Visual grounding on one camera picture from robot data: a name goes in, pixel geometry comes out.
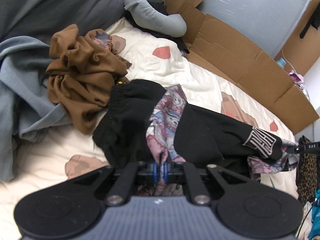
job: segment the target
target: bed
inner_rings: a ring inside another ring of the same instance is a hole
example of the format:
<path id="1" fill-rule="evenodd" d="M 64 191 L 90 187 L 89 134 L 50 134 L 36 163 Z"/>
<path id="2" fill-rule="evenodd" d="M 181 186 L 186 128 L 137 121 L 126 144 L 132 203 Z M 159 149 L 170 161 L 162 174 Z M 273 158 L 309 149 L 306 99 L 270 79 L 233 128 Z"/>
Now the bed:
<path id="1" fill-rule="evenodd" d="M 163 86 L 180 84 L 189 103 L 226 114 L 294 142 L 293 133 L 279 118 L 235 85 L 188 62 L 174 42 L 144 33 L 132 27 L 125 18 L 106 32 L 112 35 L 120 56 L 132 63 L 127 74 L 129 80 L 146 79 Z M 1 240 L 20 238 L 13 210 L 23 196 L 108 165 L 92 135 L 83 135 L 72 125 L 51 127 L 41 143 L 23 142 L 16 162 L 17 177 L 9 183 L 0 184 Z M 298 198 L 295 174 L 295 171 L 262 174 L 261 182 Z"/>

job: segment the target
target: gray travel pillow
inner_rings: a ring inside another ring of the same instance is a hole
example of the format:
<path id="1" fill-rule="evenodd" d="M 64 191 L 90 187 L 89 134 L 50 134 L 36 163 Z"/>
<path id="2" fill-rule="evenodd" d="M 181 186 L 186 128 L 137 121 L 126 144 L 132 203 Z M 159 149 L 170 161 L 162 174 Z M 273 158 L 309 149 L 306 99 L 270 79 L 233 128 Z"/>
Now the gray travel pillow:
<path id="1" fill-rule="evenodd" d="M 130 11 L 136 24 L 142 28 L 171 37 L 181 37 L 187 31 L 187 25 L 180 14 L 164 15 L 156 11 L 147 0 L 124 0 L 124 9 Z"/>

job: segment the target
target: white bed sheet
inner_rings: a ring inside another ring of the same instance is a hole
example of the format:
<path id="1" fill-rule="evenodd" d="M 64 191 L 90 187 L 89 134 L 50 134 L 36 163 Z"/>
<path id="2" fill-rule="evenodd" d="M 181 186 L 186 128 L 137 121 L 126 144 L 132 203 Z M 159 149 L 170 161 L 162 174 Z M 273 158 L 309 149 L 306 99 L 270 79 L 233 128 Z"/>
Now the white bed sheet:
<path id="1" fill-rule="evenodd" d="M 221 92 L 224 92 L 238 101 L 241 110 L 254 118 L 259 128 L 270 131 L 270 124 L 274 122 L 278 129 L 272 133 L 294 141 L 292 132 L 274 114 L 230 82 L 189 63 L 181 56 L 174 42 L 143 33 L 125 19 L 114 24 L 107 33 L 125 39 L 126 45 L 120 55 L 132 62 L 127 75 L 129 80 L 147 79 L 163 86 L 180 84 L 189 103 L 219 113 L 223 101 Z M 17 177 L 9 183 L 0 184 L 1 240 L 20 238 L 13 219 L 15 204 L 31 192 L 65 181 L 68 178 L 65 165 L 74 155 L 107 161 L 103 151 L 94 144 L 92 135 L 83 135 L 72 125 L 52 127 L 43 142 L 24 142 L 21 145 L 17 158 Z M 264 174 L 261 181 L 298 197 L 294 171 Z"/>

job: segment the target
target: bolt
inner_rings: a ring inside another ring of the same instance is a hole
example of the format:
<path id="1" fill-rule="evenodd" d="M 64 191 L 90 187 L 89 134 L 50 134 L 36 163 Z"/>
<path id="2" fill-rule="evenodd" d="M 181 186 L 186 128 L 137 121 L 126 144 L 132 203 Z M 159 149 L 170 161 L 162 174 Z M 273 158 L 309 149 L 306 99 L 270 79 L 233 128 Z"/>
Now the bolt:
<path id="1" fill-rule="evenodd" d="M 108 197 L 107 200 L 110 204 L 115 205 L 115 204 L 121 203 L 123 201 L 123 198 L 118 195 L 112 195 L 112 196 Z"/>
<path id="2" fill-rule="evenodd" d="M 217 167 L 217 165 L 215 165 L 215 164 L 208 164 L 207 167 L 208 167 L 209 169 L 214 169 L 214 168 Z"/>
<path id="3" fill-rule="evenodd" d="M 208 196 L 206 196 L 206 195 L 197 195 L 197 196 L 195 196 L 194 201 L 197 204 L 203 205 L 203 204 L 209 203 L 210 198 Z"/>

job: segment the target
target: dark gray pillow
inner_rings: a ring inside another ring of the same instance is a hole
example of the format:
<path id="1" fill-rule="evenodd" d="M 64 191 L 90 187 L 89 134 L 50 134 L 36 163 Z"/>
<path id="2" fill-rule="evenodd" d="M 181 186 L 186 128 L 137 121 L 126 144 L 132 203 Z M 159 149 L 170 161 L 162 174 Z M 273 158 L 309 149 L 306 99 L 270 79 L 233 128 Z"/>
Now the dark gray pillow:
<path id="1" fill-rule="evenodd" d="M 106 29 L 124 14 L 123 0 L 0 0 L 0 42 L 28 35 L 50 44 L 70 24 L 79 34 Z"/>

